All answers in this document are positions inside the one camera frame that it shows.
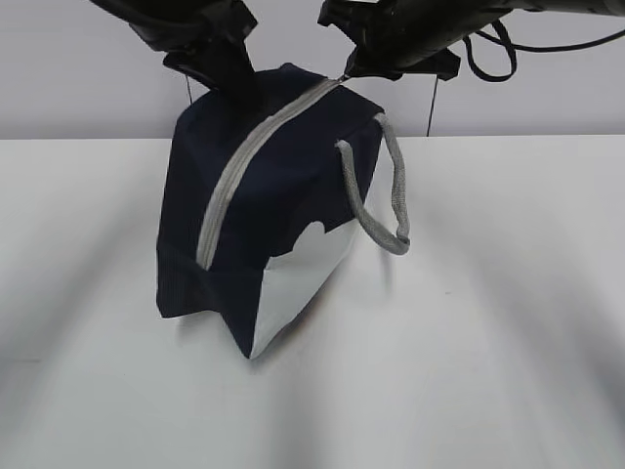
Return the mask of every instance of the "white tabletop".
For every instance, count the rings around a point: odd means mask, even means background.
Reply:
[[[625,467],[625,137],[401,144],[409,255],[248,362],[156,310],[168,141],[0,142],[0,467]]]

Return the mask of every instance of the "gray zipper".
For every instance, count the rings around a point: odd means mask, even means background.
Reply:
[[[276,114],[269,116],[247,136],[236,150],[226,165],[204,214],[204,222],[202,223],[197,243],[196,257],[197,263],[204,270],[209,270],[213,264],[220,232],[230,202],[256,153],[280,127],[314,106],[341,83],[341,80],[323,80],[297,100],[283,107]]]

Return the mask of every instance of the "cord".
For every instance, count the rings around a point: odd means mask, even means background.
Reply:
[[[501,39],[496,38],[495,36],[491,36],[487,32],[478,31],[476,34],[479,37],[483,37],[484,39],[498,44],[500,46],[504,46],[505,43]],[[569,46],[552,46],[552,47],[534,47],[534,46],[523,46],[522,44],[512,44],[517,51],[521,52],[531,52],[534,54],[550,54],[554,52],[571,52],[571,51],[583,51],[585,49],[591,49],[593,47],[602,46],[603,44],[607,44],[609,42],[613,42],[617,39],[625,37],[625,29],[622,31],[615,32],[614,34],[610,34],[602,39],[597,39],[595,41],[583,42],[581,44],[571,44]]]
[[[185,79],[187,80],[188,101],[190,104],[193,104],[193,93],[191,92],[191,83],[188,81],[188,75],[185,75]]]
[[[508,57],[510,57],[511,64],[511,72],[508,75],[490,75],[483,71],[476,64],[473,54],[473,44],[471,42],[471,37],[467,36],[463,39],[465,46],[467,47],[467,58],[469,60],[469,67],[471,71],[478,77],[484,81],[491,82],[503,82],[508,81],[510,78],[514,76],[517,72],[518,62],[517,62],[517,51],[520,52],[530,52],[534,54],[549,54],[556,52],[571,52],[571,51],[583,51],[585,49],[591,49],[593,47],[602,46],[603,44],[607,44],[608,42],[615,41],[622,37],[625,37],[625,29],[622,31],[615,32],[614,34],[610,34],[609,36],[603,37],[601,39],[597,39],[595,41],[583,42],[581,44],[571,44],[569,46],[553,46],[553,47],[534,47],[534,46],[523,46],[522,44],[515,44],[510,39],[510,35],[508,34],[508,30],[499,20],[495,21],[492,26],[495,28],[497,35],[499,37],[492,36],[484,31],[477,31],[476,34],[487,41],[490,41],[499,46],[503,46],[508,53]]]
[[[426,137],[430,137],[430,132],[432,131],[432,119],[434,117],[434,108],[437,105],[437,94],[438,94],[438,75],[436,81],[434,82],[434,92],[432,93],[432,104],[430,105],[430,118],[428,119],[428,133]]]

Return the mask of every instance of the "gray rope handle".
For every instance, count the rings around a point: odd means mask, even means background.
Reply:
[[[382,127],[384,139],[393,160],[394,173],[391,206],[398,221],[396,235],[389,232],[384,225],[373,218],[364,208],[358,181],[355,176],[354,149],[352,149],[352,146],[345,140],[341,140],[336,144],[336,148],[341,152],[345,186],[356,219],[360,222],[365,232],[380,247],[392,254],[402,256],[410,249],[410,220],[408,219],[406,207],[406,168],[403,163],[401,148],[397,143],[397,138],[389,119],[383,113],[377,114],[374,118]]]

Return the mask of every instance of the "navy bag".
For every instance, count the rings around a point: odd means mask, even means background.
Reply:
[[[394,254],[409,247],[403,162],[383,110],[292,64],[258,81],[257,113],[211,92],[179,119],[157,246],[162,316],[218,312],[252,359],[344,259],[358,224]],[[397,236],[362,203],[383,135]]]

